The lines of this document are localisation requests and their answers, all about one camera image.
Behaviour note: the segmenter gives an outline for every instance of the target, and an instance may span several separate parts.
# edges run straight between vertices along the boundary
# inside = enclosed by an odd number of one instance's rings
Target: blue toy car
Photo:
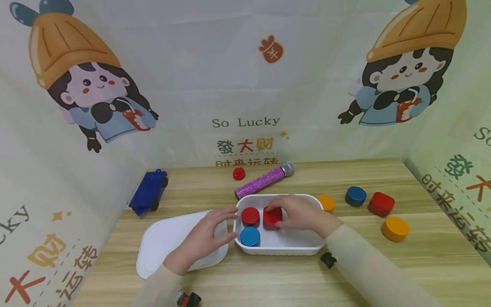
[[[159,208],[160,198],[168,183],[169,179],[166,171],[160,169],[148,171],[136,189],[129,207],[138,216],[142,216],[148,210],[156,211]]]

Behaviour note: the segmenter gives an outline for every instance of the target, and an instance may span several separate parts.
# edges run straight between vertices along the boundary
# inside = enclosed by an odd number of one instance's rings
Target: cartoon girl's face
[[[128,94],[128,79],[113,75],[95,62],[91,64],[94,71],[83,70],[78,65],[69,69],[72,80],[66,92],[60,95],[64,103],[71,105],[75,102],[79,107],[89,108],[98,102]]]
[[[420,58],[414,58],[413,52],[405,53],[394,65],[370,75],[370,82],[377,85],[381,92],[419,86],[430,80],[433,74],[443,67],[446,61],[437,61],[426,48]]]

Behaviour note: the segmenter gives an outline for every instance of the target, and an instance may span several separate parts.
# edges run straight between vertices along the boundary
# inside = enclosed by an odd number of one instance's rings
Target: wooden tabletop
[[[139,219],[125,210],[75,299],[76,307],[130,306],[143,280],[136,258],[145,230],[154,222],[217,207],[235,206],[234,190],[274,168],[244,166],[246,178],[235,181],[233,167],[168,170],[169,186],[157,212]],[[344,202],[350,186],[396,200],[392,215],[405,219],[411,233],[400,243],[381,233],[382,218],[366,204],[352,208]],[[335,215],[404,269],[443,306],[489,306],[491,269],[397,159],[297,163],[295,175],[262,190],[264,194],[329,194]],[[343,280],[316,256],[251,256],[234,242],[218,265],[187,274],[186,292],[203,299],[203,307],[367,306]]]

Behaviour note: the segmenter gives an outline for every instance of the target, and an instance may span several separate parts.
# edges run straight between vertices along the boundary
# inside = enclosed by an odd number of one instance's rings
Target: toy microphone
[[[276,181],[283,179],[284,177],[293,175],[294,172],[295,165],[293,164],[293,162],[284,162],[280,167],[277,167],[272,171],[262,175],[261,177],[256,178],[251,182],[237,188],[235,190],[235,197],[237,197],[237,199],[241,199],[244,196],[254,194],[257,191],[272,185]]]

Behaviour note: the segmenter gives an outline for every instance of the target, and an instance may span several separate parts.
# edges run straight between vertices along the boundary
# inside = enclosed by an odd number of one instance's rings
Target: right hand
[[[341,114],[338,115],[338,118],[341,120],[341,125],[342,124],[349,124],[353,120],[354,116],[351,115],[348,111],[342,112]]]
[[[288,215],[285,221],[277,222],[276,227],[283,229],[312,230],[325,239],[343,222],[317,204],[296,195],[279,195],[273,198],[268,212],[274,208],[283,208]]]

